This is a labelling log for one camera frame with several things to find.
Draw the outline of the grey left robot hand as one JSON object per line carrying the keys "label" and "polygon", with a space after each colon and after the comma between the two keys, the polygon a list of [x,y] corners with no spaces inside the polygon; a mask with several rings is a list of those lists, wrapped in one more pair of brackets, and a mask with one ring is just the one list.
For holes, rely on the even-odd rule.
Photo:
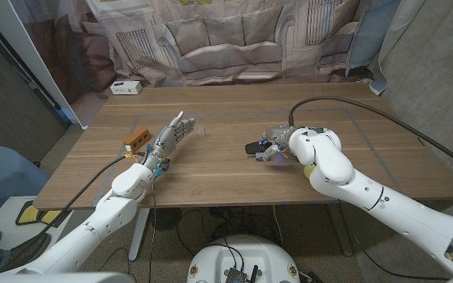
{"label": "grey left robot hand", "polygon": [[150,150],[146,153],[141,165],[151,171],[161,165],[177,148],[177,144],[193,131],[195,119],[183,119],[180,112],[162,131],[155,137]]}

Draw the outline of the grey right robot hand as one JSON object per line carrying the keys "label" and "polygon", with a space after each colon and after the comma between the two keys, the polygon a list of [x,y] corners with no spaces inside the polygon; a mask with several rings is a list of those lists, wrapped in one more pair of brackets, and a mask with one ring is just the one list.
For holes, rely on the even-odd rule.
{"label": "grey right robot hand", "polygon": [[288,149],[289,138],[296,130],[297,127],[283,125],[264,131],[260,136],[258,144],[260,146],[266,146],[271,142],[272,145],[266,147],[262,153],[257,153],[256,159],[258,161],[268,161],[274,154]]}

